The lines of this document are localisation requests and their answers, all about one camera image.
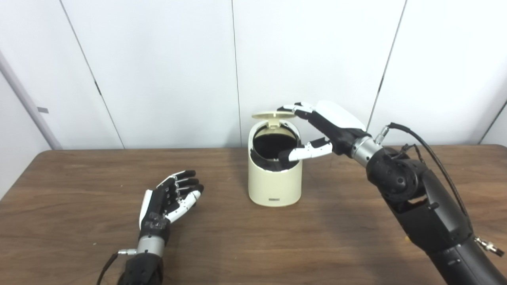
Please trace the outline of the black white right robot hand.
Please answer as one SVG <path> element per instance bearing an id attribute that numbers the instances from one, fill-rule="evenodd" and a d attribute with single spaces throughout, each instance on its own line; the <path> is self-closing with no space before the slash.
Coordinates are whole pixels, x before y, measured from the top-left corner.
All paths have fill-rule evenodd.
<path id="1" fill-rule="evenodd" d="M 280 152 L 278 160 L 282 164 L 321 157 L 331 153 L 345 154 L 351 158 L 359 141 L 372 138 L 366 132 L 364 124 L 357 117 L 331 101 L 319 101 L 315 106 L 298 102 L 292 105 L 283 105 L 278 110 L 291 112 L 295 116 L 308 121 L 324 135 L 323 138 L 310 141 L 304 146 Z"/>

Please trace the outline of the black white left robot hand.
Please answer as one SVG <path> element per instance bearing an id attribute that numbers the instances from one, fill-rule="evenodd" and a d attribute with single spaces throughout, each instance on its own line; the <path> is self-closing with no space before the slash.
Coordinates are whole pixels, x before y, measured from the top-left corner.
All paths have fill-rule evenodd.
<path id="1" fill-rule="evenodd" d="M 173 173 L 145 191 L 138 222 L 140 238 L 158 237 L 167 244 L 170 226 L 196 205 L 204 191 L 196 174 L 195 170 Z"/>

